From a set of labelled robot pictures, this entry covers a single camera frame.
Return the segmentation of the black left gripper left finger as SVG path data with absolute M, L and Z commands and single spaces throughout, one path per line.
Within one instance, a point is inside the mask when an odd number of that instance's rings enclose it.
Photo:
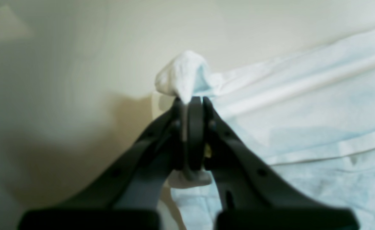
M 19 230 L 162 230 L 162 185 L 183 165 L 183 102 L 155 119 L 104 173 L 72 198 L 26 212 Z

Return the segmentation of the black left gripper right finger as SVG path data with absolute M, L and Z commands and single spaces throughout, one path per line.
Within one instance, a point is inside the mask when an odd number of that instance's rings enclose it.
M 217 230 L 357 230 L 348 208 L 317 202 L 249 150 L 207 98 L 193 97 L 186 115 L 188 169 L 209 170 L 222 203 Z

